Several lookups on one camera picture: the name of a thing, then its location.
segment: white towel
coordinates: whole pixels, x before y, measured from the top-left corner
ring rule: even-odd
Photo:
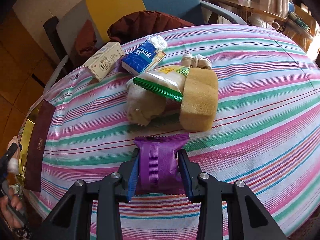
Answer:
[[[147,126],[153,118],[164,112],[166,98],[145,90],[130,79],[126,84],[127,119],[142,126]]]

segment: chair armrest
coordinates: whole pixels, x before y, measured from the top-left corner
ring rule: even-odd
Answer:
[[[62,68],[67,63],[68,59],[69,59],[69,56],[65,55],[64,58],[60,61],[59,65],[56,67],[56,69],[52,73],[51,77],[49,78],[47,84],[45,85],[44,90],[43,90],[43,94],[45,94],[54,85]]]
[[[49,41],[50,41],[52,47],[54,48],[54,51],[58,55],[59,60],[63,60],[63,57],[65,55],[67,55],[67,52],[66,52],[65,48],[63,47],[63,44],[60,40],[60,37],[59,37],[57,29],[56,29],[58,22],[59,22],[59,20],[56,16],[51,17],[49,20],[47,20],[43,24],[43,28],[49,38]]]
[[[241,25],[247,25],[244,19],[242,19],[240,16],[234,14],[233,12],[230,12],[220,6],[217,6],[215,4],[206,2],[206,1],[200,1],[201,7],[206,8],[218,15],[221,15],[222,17],[226,18],[228,21],[230,21],[232,24],[241,24]]]

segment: yellow panel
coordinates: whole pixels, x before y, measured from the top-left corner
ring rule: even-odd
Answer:
[[[43,100],[28,115],[26,124],[22,132],[20,143],[22,144],[23,148],[20,152],[19,174],[17,175],[17,179],[23,187],[25,185],[26,164],[27,164],[27,157],[28,157],[29,142],[31,139],[33,127],[35,125],[35,122],[38,117],[40,108],[42,107],[42,104],[43,104]]]
[[[110,40],[109,27],[121,17],[145,10],[142,0],[86,0],[89,13],[103,41]]]

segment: striped bedsheet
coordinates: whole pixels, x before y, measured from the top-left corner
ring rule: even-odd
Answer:
[[[162,36],[168,49],[161,66],[180,64],[189,51],[208,57],[219,79],[216,120],[210,131],[190,133],[185,146],[190,160],[221,181],[244,180],[290,235],[320,200],[319,68],[272,30],[205,25]],[[143,41],[125,44],[124,52]],[[92,182],[117,171],[130,159],[136,136],[184,132],[174,102],[147,127],[130,124],[125,110],[129,79],[127,73],[112,72],[99,83],[80,67],[42,97],[56,111],[45,145],[41,193],[26,192],[42,217],[75,180]],[[228,239],[226,203],[222,206]],[[92,239],[96,212],[94,203]],[[184,195],[136,196],[120,204],[124,239],[196,239],[199,212],[200,205]]]

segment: white cloth bundle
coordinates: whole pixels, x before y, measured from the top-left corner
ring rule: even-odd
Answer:
[[[196,56],[192,56],[190,52],[187,52],[182,55],[181,66],[184,67],[194,67],[194,68],[202,68],[202,69],[211,69],[211,61],[198,54]]]
[[[164,112],[166,98],[127,82],[127,119],[142,126],[147,126],[153,118]]]

